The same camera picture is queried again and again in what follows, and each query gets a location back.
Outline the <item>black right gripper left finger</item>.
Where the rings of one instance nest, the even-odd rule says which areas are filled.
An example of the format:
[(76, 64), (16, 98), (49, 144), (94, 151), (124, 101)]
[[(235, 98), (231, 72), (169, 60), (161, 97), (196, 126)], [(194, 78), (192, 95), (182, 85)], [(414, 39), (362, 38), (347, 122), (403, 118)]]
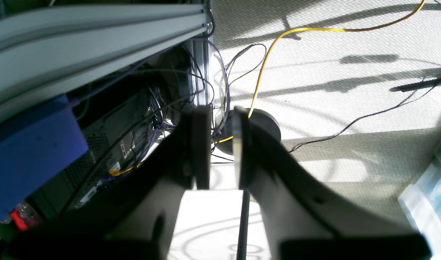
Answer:
[(6, 260), (164, 260), (182, 196), (209, 188), (209, 108), (183, 115), (143, 164), (79, 209), (17, 235)]

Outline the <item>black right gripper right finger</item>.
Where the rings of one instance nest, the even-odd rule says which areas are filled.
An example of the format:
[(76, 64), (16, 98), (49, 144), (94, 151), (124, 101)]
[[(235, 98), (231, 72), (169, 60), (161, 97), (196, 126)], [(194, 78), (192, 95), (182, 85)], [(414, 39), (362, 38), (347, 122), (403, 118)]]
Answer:
[(310, 175), (281, 143), (233, 111), (239, 188), (261, 209), (273, 260), (428, 260), (426, 239), (357, 206)]

